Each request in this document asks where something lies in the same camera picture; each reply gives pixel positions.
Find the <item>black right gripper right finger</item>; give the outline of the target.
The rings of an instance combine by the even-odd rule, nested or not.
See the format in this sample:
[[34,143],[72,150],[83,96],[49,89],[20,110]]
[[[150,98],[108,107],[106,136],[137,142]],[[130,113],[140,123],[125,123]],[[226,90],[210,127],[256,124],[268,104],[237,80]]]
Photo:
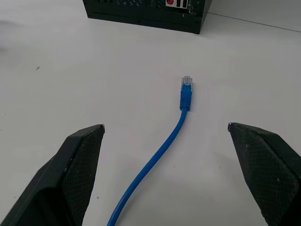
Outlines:
[[268,226],[301,226],[301,156],[268,130],[231,122],[228,132]]

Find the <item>black computer case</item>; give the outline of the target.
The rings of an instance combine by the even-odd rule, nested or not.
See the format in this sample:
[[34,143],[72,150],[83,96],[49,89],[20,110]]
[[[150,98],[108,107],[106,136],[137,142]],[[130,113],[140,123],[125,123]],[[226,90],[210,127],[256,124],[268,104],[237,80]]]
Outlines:
[[87,17],[199,34],[212,0],[82,0]]

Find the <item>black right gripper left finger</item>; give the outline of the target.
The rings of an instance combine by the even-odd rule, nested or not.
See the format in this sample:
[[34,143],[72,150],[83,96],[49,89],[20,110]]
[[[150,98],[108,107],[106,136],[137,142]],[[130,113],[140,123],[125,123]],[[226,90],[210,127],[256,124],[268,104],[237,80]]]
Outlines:
[[0,226],[82,226],[94,187],[102,124],[69,135],[34,175]]

